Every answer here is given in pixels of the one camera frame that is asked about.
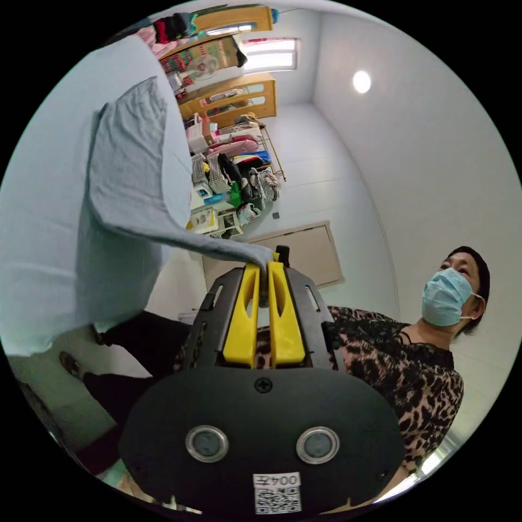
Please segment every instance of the ear loop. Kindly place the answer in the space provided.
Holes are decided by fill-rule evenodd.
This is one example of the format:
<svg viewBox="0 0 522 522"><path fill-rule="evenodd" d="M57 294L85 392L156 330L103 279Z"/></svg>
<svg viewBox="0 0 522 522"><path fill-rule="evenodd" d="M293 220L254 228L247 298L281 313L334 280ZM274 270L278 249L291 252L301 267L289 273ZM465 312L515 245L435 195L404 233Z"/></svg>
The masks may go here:
<svg viewBox="0 0 522 522"><path fill-rule="evenodd" d="M471 295L474 295L475 297L482 299L484 301L484 305L486 305L486 300L481 295L473 294L473 293L471 293ZM472 321L475 321L475 319L478 319L479 317L480 317L480 315L478 315L477 317L471 317L471 315L463 315L463 316L461 316L460 321L462 321L463 319L472 319Z"/></svg>

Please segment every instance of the surgical mask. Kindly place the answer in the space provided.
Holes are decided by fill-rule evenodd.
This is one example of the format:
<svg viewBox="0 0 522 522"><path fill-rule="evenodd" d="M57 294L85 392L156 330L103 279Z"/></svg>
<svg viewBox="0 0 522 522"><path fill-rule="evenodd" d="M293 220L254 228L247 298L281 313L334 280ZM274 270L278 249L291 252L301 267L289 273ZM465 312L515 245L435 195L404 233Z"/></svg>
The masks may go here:
<svg viewBox="0 0 522 522"><path fill-rule="evenodd" d="M469 281L454 268L437 272L424 287L422 317L436 326L456 325L462 319L475 319L461 315L462 306L474 294Z"/></svg>

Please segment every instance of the person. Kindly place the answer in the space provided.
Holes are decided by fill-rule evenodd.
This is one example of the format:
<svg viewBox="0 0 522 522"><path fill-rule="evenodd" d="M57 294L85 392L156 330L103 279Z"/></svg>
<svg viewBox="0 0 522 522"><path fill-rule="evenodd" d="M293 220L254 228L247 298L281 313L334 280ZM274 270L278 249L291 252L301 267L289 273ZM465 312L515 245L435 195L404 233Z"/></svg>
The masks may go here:
<svg viewBox="0 0 522 522"><path fill-rule="evenodd" d="M376 312L329 306L345 371L388 401L404 440L405 458L381 495L414 473L447 434L464 394L450 345L477 329L488 300L488 266L478 252L461 246L426 283L421 318L413 324ZM150 378L94 375L66 352L60 360L114 420L123 423L150 386L180 369L189 333L188 325L143 312L104 335L105 343L126 348ZM258 330L256 368L270 366L270 331L264 327ZM349 508L348 502L335 511Z"/></svg>

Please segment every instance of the round ceiling lamp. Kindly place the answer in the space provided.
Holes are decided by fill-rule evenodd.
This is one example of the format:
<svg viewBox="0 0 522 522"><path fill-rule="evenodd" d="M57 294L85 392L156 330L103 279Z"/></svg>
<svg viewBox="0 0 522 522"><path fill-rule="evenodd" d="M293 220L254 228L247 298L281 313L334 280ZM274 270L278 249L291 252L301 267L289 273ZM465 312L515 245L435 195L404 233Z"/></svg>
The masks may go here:
<svg viewBox="0 0 522 522"><path fill-rule="evenodd" d="M353 75L353 87L361 94L368 92L371 87L370 75L366 71L357 71Z"/></svg>

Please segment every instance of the checkered fabric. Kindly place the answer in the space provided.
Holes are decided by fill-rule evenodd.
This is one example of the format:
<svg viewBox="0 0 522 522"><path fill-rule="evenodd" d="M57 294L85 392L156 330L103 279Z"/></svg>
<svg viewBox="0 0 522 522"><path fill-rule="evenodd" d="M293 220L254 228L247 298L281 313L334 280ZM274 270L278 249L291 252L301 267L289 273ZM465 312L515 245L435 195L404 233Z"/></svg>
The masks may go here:
<svg viewBox="0 0 522 522"><path fill-rule="evenodd" d="M192 185L208 183L207 176L203 170L203 154L192 156Z"/></svg>
<svg viewBox="0 0 522 522"><path fill-rule="evenodd" d="M268 185L268 183L266 182L265 173L260 172L258 174L258 179L259 179L259 185L260 185L262 191L264 192L266 199L268 201L275 201L277 199L277 196L275 195L274 189L272 188L272 186Z"/></svg>
<svg viewBox="0 0 522 522"><path fill-rule="evenodd" d="M208 166L210 167L210 172L208 173L208 185L213 193L223 194L224 192L230 192L231 187L223 178L217 159L217 154L208 158Z"/></svg>

